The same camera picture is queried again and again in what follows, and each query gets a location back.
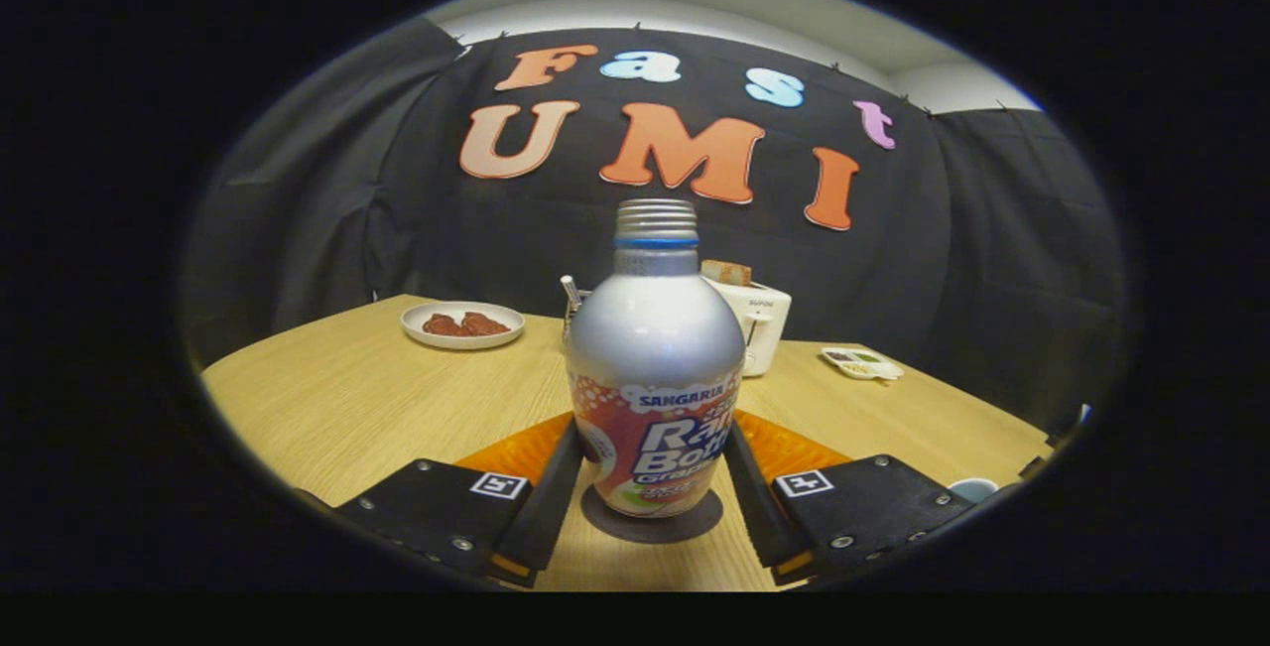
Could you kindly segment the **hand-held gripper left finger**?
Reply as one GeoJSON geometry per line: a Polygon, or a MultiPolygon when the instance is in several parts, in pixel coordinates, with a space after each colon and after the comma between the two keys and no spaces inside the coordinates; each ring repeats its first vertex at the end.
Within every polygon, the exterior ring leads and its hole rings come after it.
{"type": "Polygon", "coordinates": [[[417,457],[337,506],[337,514],[433,565],[533,586],[547,569],[583,461],[572,414],[472,456],[417,457]]]}

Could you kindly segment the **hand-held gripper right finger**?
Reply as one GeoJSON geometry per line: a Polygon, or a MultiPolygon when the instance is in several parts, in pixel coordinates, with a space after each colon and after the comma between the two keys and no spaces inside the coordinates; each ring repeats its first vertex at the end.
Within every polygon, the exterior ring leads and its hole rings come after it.
{"type": "Polygon", "coordinates": [[[897,456],[848,457],[747,411],[734,414],[724,456],[776,585],[878,571],[977,506],[897,456]]]}

